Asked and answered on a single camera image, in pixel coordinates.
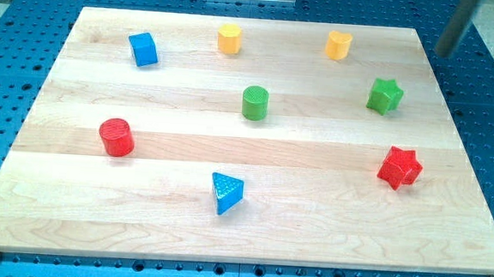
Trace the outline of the grey metal pusher rod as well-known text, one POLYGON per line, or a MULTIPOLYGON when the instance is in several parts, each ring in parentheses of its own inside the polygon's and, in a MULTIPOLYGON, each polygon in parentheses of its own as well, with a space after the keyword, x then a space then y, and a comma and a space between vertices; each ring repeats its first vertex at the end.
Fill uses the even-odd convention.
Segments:
POLYGON ((449 58, 455 53, 480 5, 481 0, 459 0, 435 45, 434 52, 438 57, 449 58))

